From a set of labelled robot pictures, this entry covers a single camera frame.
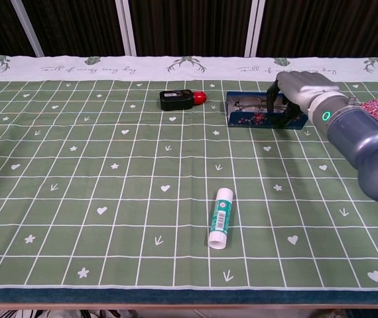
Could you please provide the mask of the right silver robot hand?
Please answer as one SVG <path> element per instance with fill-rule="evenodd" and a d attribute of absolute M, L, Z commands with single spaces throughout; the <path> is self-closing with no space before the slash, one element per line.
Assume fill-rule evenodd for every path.
<path fill-rule="evenodd" d="M 298 115 L 304 113 L 312 120 L 319 104 L 331 97 L 343 97 L 339 87 L 327 77 L 310 72 L 279 72 L 266 92 L 267 112 L 274 113 L 277 95 L 285 99 L 284 113 L 271 119 L 275 128 L 285 128 Z"/>

